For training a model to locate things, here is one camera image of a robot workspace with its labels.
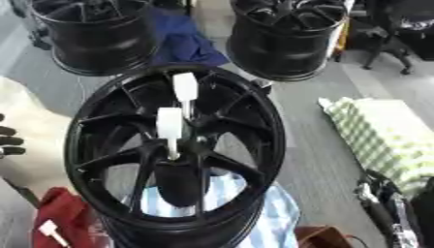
hand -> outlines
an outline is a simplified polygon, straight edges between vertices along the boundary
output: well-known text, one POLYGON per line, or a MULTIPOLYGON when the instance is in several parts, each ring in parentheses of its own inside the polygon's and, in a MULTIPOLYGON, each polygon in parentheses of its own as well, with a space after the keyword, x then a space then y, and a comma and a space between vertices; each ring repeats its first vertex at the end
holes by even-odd
MULTIPOLYGON (((5 118, 5 115, 0 113, 0 121, 5 118)), ((16 130, 0 126, 0 159, 8 155, 20 155, 25 152, 25 149, 19 147, 24 140, 14 137, 16 130)))

red fabric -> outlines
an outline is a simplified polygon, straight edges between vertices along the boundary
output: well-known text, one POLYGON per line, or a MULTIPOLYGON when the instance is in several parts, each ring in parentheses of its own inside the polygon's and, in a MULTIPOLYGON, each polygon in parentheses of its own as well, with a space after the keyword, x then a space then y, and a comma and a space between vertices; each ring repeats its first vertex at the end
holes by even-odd
POLYGON ((73 248, 95 247, 89 236, 89 206, 80 197, 73 196, 65 188, 51 188, 44 196, 33 227, 34 248, 60 248, 54 238, 43 235, 38 228, 46 220, 52 220, 57 232, 73 248))

blue striped cloth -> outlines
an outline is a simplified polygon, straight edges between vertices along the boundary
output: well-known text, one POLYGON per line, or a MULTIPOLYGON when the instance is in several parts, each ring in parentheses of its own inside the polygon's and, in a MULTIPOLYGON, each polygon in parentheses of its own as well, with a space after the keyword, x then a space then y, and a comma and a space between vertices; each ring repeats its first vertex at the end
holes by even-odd
MULTIPOLYGON (((211 177, 204 208, 209 211, 232 200, 245 187, 238 175, 226 174, 211 177)), ((194 215, 194 207, 178 208, 165 202, 156 187, 147 188, 141 199, 144 213, 161 217, 194 215)), ((263 212, 255 228, 238 248, 293 248, 298 247, 294 228, 299 218, 299 209, 294 199, 277 183, 266 192, 263 212)))

black alloy wheel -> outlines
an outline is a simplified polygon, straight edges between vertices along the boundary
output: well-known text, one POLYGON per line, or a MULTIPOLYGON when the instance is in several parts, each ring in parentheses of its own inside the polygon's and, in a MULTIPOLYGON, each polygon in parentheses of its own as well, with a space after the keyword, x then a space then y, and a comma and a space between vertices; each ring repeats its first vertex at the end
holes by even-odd
POLYGON ((53 59, 78 75, 110 76, 147 64, 156 50, 146 0, 33 0, 53 59))
POLYGON ((115 243, 126 248, 235 247, 255 226, 284 154, 282 121, 260 88, 226 70, 190 64, 134 70, 110 81, 78 111, 65 147, 66 171, 75 188, 100 214, 115 243), (199 98, 194 117, 185 120, 181 156, 170 161, 166 143, 157 138, 156 114, 159 108, 179 106, 172 76, 187 72, 199 81, 199 98), (254 166, 214 150, 227 133, 243 143, 254 166), (123 148, 135 136, 139 144, 123 148), (107 187, 108 171, 131 163, 139 164, 129 178, 134 187, 116 198, 107 187), (237 174, 246 186, 233 200, 205 211, 212 169, 237 174), (175 218, 143 213, 140 200, 152 176, 167 202, 192 204, 195 213, 175 218))
POLYGON ((260 78, 305 80, 326 65, 331 32, 347 17, 339 0, 231 0, 231 61, 260 78))

white plastic plug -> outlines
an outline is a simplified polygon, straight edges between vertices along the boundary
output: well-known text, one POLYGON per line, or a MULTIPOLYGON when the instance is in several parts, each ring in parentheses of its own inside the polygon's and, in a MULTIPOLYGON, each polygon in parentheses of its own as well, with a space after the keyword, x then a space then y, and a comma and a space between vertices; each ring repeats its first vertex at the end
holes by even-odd
POLYGON ((199 83, 193 73, 177 74, 173 76, 173 89, 176 98, 182 105, 184 118, 192 118, 192 102, 198 99, 199 83))
POLYGON ((159 108, 157 116, 157 133, 160 139, 168 140, 169 158, 176 160, 179 158, 178 139, 182 138, 182 118, 181 108, 159 108))
POLYGON ((39 231, 48 237, 54 238, 61 246, 63 247, 71 247, 68 242, 56 231, 57 226, 51 220, 45 221, 40 227, 39 231))

